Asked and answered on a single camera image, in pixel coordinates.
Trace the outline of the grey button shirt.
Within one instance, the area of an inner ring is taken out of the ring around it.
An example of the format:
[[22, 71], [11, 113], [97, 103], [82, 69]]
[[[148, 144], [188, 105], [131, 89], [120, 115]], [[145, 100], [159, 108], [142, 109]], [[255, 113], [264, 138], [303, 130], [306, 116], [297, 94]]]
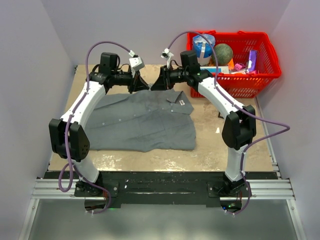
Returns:
[[193, 110], [186, 94], [173, 89], [106, 95], [88, 118], [85, 133], [91, 150], [192, 151], [196, 147]]

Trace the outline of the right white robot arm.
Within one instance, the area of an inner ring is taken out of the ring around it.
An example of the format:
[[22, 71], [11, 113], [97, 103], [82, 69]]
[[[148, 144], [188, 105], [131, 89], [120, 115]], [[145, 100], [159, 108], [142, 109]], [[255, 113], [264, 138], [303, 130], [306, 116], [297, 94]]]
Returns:
[[246, 184], [244, 165], [249, 144], [256, 136], [256, 112], [251, 105], [244, 106], [231, 97], [217, 82], [216, 74], [202, 69], [193, 50], [180, 53], [181, 66], [171, 65], [173, 54], [166, 48], [161, 57], [166, 65], [152, 85], [152, 91], [166, 91], [176, 83], [187, 83], [208, 99], [224, 119], [222, 139], [228, 147], [227, 167], [222, 182], [211, 185], [210, 191], [219, 197], [235, 196]]

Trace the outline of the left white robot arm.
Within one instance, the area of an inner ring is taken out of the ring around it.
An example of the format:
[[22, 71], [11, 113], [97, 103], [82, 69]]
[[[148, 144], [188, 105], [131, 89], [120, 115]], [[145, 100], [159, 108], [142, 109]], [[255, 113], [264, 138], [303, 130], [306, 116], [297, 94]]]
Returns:
[[107, 196], [102, 176], [88, 157], [90, 141], [85, 127], [91, 113], [113, 86], [126, 86], [129, 93], [149, 88], [140, 74], [145, 66], [142, 58], [133, 51], [129, 56], [128, 70], [123, 71], [117, 54], [103, 52], [100, 63], [88, 73], [88, 80], [69, 110], [48, 125], [52, 151], [67, 160], [71, 175], [77, 171], [80, 189], [91, 196]]

